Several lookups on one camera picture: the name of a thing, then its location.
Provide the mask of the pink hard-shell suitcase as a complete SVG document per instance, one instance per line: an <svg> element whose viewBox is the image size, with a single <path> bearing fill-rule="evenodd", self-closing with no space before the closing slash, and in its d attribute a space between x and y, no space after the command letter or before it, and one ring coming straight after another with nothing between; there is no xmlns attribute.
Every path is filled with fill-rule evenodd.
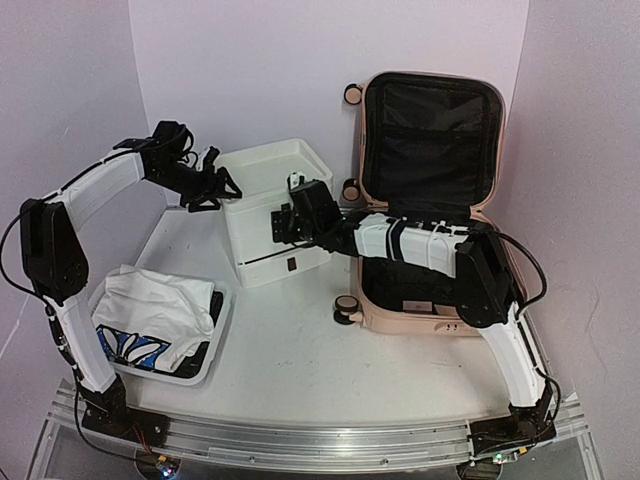
<svg viewBox="0 0 640 480"><path fill-rule="evenodd" d="M345 197L394 217L498 231L482 214L498 176L504 129L498 90L473 79L387 72L350 84L344 99L361 109L359 175L344 183ZM337 323L388 334L478 334L456 313L451 279L357 259L358 291L335 300ZM403 312L403 301L431 301L434 313Z"/></svg>

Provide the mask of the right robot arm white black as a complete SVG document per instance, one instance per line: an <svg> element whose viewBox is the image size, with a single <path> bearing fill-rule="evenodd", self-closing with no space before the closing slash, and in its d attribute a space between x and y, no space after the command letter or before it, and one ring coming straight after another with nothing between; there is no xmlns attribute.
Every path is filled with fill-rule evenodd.
<svg viewBox="0 0 640 480"><path fill-rule="evenodd" d="M344 212L323 181L298 172L289 175L287 194L270 214L275 243L390 260L451 279L456 313L489 345L510 401L508 415L471 423L473 457L499 459L555 437L561 388L524 319L542 297L525 298L504 247L519 242L488 225L425 223L370 208Z"/></svg>

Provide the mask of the black jeans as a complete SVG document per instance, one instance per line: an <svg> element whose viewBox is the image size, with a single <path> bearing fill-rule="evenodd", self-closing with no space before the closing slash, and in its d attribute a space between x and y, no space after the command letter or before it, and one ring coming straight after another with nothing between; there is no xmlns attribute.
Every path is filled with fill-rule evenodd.
<svg viewBox="0 0 640 480"><path fill-rule="evenodd" d="M213 326L218 323L218 318L224 303L224 294L214 290L211 296L209 314L213 320ZM209 341L203 341L198 345L196 352L192 356L185 357L180 363L175 375L178 378L191 379L195 377L204 364L204 357L209 349Z"/></svg>

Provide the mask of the white blue print t-shirt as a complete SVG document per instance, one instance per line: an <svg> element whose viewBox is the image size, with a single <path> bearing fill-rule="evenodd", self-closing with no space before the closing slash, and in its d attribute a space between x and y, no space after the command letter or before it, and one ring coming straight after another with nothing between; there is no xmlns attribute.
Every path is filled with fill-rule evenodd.
<svg viewBox="0 0 640 480"><path fill-rule="evenodd" d="M121 265L104 279L92 320L105 355L137 368L175 372L214 332L215 284Z"/></svg>

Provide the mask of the white plastic drawer unit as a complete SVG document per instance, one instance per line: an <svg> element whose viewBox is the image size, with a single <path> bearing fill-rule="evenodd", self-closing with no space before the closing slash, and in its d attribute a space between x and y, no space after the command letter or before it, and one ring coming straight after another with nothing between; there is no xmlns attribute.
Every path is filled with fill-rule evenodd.
<svg viewBox="0 0 640 480"><path fill-rule="evenodd" d="M289 201L287 178L299 173L328 186L333 174L302 139L294 138L223 153L215 160L242 192L223 202L232 265L244 288L281 281L332 259L320 248L296 249L272 240L271 213Z"/></svg>

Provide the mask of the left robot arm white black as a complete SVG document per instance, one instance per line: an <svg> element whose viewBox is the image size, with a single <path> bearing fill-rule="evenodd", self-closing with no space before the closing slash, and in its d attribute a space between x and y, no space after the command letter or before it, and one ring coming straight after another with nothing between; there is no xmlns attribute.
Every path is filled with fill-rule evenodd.
<svg viewBox="0 0 640 480"><path fill-rule="evenodd" d="M230 173L215 164L218 149L210 148L199 164L187 164L193 144L186 125L161 121L151 136L117 143L64 186L26 200L15 219L23 270L32 284L28 292L43 302L54 343L86 404L84 415L74 419L78 431L150 447L166 441L168 417L128 406L123 380L102 348L89 310L89 263L78 233L115 196L143 180L179 194L191 213L218 210L221 200L241 198Z"/></svg>

